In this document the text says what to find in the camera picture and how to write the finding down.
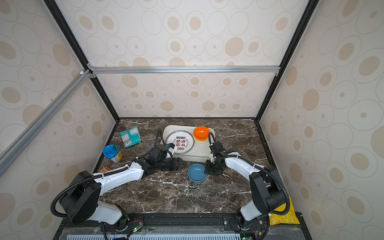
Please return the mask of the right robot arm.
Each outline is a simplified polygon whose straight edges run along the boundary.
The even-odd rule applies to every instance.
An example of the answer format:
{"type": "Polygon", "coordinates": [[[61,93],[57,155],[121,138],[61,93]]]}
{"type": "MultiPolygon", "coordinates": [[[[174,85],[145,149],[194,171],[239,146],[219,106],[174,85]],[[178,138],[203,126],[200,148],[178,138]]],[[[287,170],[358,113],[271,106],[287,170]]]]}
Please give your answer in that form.
{"type": "Polygon", "coordinates": [[[218,176],[225,169],[236,171],[250,183],[252,200],[240,208],[241,220],[249,222],[269,214],[284,216],[289,213],[290,197],[274,167],[254,164],[237,152],[223,151],[206,160],[207,175],[218,176]]]}

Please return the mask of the orange bowl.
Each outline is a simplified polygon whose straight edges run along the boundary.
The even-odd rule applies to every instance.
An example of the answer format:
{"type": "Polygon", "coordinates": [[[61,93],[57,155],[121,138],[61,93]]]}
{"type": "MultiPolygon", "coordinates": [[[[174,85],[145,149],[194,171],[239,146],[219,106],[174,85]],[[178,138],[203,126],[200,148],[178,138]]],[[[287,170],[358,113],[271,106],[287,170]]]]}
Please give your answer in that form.
{"type": "Polygon", "coordinates": [[[195,138],[209,138],[210,130],[207,127],[197,127],[194,129],[193,135],[195,138]]]}

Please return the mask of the white plate red green characters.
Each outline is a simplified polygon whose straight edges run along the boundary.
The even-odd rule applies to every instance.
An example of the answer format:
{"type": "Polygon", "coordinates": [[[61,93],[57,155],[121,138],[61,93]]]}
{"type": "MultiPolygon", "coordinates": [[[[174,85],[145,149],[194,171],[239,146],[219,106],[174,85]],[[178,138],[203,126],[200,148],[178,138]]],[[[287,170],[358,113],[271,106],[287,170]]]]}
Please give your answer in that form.
{"type": "Polygon", "coordinates": [[[175,145],[175,154],[186,154],[192,150],[195,139],[187,131],[175,131],[167,137],[166,143],[175,145]]]}

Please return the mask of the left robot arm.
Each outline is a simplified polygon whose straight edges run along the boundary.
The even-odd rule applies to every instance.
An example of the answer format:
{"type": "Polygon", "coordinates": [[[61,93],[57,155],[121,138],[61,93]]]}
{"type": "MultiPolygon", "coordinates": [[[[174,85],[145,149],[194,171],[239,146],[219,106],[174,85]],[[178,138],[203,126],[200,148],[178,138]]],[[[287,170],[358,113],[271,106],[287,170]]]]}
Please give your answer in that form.
{"type": "Polygon", "coordinates": [[[121,168],[96,174],[80,172],[53,199],[50,211],[56,217],[68,218],[73,224],[96,221],[122,228],[127,223],[123,210],[99,198],[119,186],[139,181],[158,171],[181,170],[186,162],[175,157],[174,151],[174,144],[155,145],[146,154],[121,168]]]}

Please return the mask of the blue bowl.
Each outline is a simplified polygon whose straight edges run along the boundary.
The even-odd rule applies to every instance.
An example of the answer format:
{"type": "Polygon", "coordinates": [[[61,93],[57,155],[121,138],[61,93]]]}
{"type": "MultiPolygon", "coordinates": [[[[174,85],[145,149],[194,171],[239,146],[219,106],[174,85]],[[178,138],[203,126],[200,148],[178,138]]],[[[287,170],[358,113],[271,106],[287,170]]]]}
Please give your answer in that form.
{"type": "Polygon", "coordinates": [[[188,177],[195,183],[202,183],[206,178],[205,166],[202,164],[193,164],[188,169],[188,177]]]}

